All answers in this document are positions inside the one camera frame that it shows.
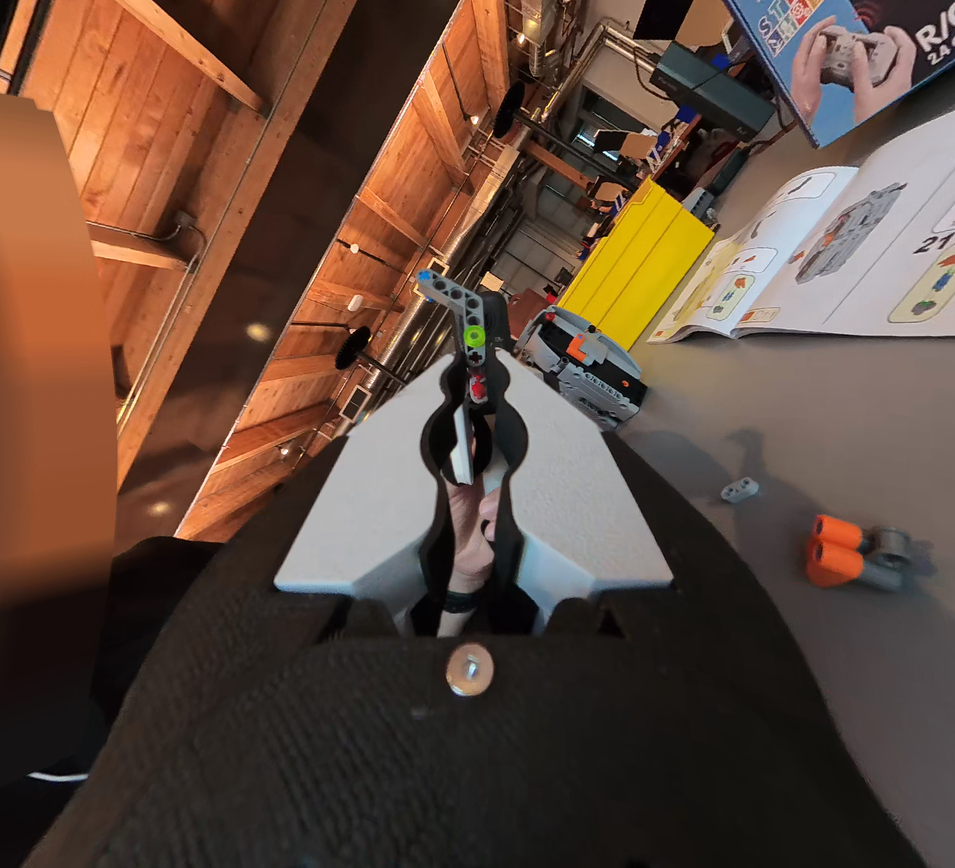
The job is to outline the grey toy robot assembly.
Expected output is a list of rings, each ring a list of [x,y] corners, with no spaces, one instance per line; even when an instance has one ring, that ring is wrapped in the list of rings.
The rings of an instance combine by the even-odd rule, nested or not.
[[[627,349],[584,317],[555,305],[525,325],[515,352],[604,432],[635,417],[648,393]]]

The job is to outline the orange and grey toy piece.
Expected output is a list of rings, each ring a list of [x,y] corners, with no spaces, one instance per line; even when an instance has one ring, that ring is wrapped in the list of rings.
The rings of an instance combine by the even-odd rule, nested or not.
[[[805,573],[819,588],[858,583],[885,592],[904,588],[913,540],[896,528],[862,528],[828,515],[816,516],[805,551]]]

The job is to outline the bent grey toy beam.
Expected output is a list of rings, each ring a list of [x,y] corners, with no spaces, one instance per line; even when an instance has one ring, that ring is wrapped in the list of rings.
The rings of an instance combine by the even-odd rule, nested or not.
[[[464,385],[467,391],[467,399],[474,406],[481,407],[486,404],[488,396],[487,400],[481,404],[473,402],[469,394],[468,379],[472,374],[483,374],[487,384],[486,365],[488,355],[485,354],[485,349],[483,349],[484,353],[465,353],[466,349],[462,340],[462,332],[465,327],[469,325],[481,326],[483,324],[481,300],[476,292],[457,284],[448,277],[437,273],[434,269],[430,269],[434,273],[434,278],[426,285],[420,285],[415,277],[417,289],[428,301],[440,304],[452,313],[452,333],[456,351],[464,361],[466,374]]]

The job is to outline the yellow plastic bin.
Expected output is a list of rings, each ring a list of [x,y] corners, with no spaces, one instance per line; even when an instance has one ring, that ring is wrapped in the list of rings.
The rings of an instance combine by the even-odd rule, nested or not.
[[[713,237],[681,202],[644,180],[557,307],[631,349]]]

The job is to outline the open instruction booklet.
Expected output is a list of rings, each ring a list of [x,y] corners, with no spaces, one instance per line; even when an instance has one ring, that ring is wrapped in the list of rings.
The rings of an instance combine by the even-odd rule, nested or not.
[[[954,335],[954,113],[799,174],[718,241],[648,337]]]

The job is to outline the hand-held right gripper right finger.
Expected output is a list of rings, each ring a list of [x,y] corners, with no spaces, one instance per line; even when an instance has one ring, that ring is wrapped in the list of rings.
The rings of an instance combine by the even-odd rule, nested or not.
[[[535,604],[533,632],[566,599],[611,590],[662,589],[672,571],[596,424],[531,369],[497,359],[509,383],[526,450],[509,482],[523,537],[516,584]]]

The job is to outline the dark green cabinet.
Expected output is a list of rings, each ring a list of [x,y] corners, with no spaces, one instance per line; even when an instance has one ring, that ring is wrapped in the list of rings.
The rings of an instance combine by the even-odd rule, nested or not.
[[[651,86],[744,142],[775,115],[770,101],[676,41],[659,57]]]

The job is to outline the black panel with cardboard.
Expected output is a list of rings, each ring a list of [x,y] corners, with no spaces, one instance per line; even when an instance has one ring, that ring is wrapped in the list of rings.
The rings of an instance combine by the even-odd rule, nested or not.
[[[733,22],[722,0],[646,0],[632,37],[696,50],[719,45]]]

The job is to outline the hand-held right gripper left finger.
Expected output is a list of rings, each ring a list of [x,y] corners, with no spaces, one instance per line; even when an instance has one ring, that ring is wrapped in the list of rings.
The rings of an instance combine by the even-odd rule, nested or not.
[[[345,445],[274,580],[292,594],[380,602],[401,635],[425,596],[419,548],[447,495],[421,456],[425,424],[445,400],[439,357],[345,437]]]

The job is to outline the grey desk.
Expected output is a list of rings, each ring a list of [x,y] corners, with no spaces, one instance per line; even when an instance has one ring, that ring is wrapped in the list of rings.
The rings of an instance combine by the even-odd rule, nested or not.
[[[623,438],[772,596],[843,738],[930,866],[953,866],[953,340],[692,335],[633,345],[651,390]],[[725,503],[742,478],[756,496]],[[915,585],[809,585],[818,513],[916,540]]]

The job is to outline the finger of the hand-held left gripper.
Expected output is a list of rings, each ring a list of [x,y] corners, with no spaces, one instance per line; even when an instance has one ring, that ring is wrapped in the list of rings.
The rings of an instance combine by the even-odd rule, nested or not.
[[[481,429],[470,406],[460,406],[454,415],[455,443],[448,460],[448,481],[455,486],[472,485],[481,473]]]

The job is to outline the person's black shirt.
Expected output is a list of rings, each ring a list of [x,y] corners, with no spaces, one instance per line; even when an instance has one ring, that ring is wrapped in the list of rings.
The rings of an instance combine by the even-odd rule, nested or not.
[[[154,537],[114,558],[77,751],[2,786],[1,865],[20,866],[89,775],[163,625],[220,542]]]

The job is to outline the person's left hand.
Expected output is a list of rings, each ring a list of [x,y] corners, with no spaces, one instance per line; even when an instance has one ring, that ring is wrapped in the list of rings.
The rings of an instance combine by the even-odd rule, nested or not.
[[[448,589],[470,595],[482,588],[494,564],[495,522],[500,489],[485,494],[483,483],[446,483],[455,534],[455,559]]]

